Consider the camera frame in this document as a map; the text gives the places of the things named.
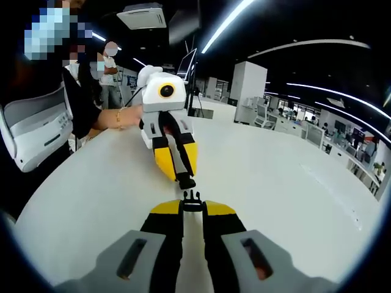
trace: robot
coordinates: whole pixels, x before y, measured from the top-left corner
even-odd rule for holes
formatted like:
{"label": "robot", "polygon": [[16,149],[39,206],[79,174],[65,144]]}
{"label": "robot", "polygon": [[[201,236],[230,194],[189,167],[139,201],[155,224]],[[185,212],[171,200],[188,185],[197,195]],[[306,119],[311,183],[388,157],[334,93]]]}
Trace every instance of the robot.
{"label": "robot", "polygon": [[[140,71],[137,86],[142,88],[142,138],[147,148],[153,149],[156,164],[169,179],[179,181],[181,189],[195,187],[191,177],[197,171],[197,143],[184,109],[185,83],[161,67],[148,65]],[[186,172],[177,173],[166,132],[175,139]]]}

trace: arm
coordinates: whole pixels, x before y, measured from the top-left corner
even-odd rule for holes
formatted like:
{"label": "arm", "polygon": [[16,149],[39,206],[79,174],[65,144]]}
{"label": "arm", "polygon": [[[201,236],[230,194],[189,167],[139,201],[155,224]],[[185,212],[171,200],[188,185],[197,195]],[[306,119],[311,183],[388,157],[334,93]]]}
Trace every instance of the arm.
{"label": "arm", "polygon": [[142,106],[133,106],[120,109],[102,110],[98,120],[93,124],[93,129],[105,130],[107,128],[127,128],[138,126],[142,115]]}
{"label": "arm", "polygon": [[117,67],[106,67],[104,66],[104,73],[105,74],[116,74],[118,72]]}

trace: hand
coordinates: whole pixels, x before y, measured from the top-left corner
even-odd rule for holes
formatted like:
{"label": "hand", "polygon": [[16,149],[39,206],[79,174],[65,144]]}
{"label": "hand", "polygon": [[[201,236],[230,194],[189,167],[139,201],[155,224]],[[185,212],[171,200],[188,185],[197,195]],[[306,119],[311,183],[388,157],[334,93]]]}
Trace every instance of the hand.
{"label": "hand", "polygon": [[142,106],[131,106],[120,113],[121,127],[139,126],[142,116]]}

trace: cable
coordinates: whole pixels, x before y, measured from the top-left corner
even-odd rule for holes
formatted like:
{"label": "cable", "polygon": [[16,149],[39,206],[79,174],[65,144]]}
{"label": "cable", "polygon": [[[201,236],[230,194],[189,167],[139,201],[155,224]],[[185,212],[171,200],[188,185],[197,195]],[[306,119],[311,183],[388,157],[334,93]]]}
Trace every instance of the cable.
{"label": "cable", "polygon": [[127,107],[129,105],[130,102],[132,102],[132,99],[142,90],[142,87],[139,88],[135,93],[134,95],[130,98],[130,100],[125,104],[125,107]]}
{"label": "cable", "polygon": [[202,118],[205,118],[205,117],[203,116],[203,110],[202,110],[200,95],[198,95],[197,97],[198,97],[198,102],[200,102],[200,108],[201,108]]}

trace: black shirt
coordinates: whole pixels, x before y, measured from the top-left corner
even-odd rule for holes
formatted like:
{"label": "black shirt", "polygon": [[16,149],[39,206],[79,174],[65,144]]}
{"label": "black shirt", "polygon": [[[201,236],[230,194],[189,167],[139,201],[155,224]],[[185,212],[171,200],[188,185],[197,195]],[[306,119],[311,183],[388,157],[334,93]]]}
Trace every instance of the black shirt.
{"label": "black shirt", "polygon": [[[95,107],[92,98],[88,93],[82,91],[67,69],[62,69],[62,76],[73,114],[73,134],[80,139],[89,133],[92,125],[98,120],[101,110]],[[35,170],[23,173],[11,158],[1,137],[0,168],[2,184],[0,208],[17,219],[32,194],[69,155],[69,145],[65,143]]]}

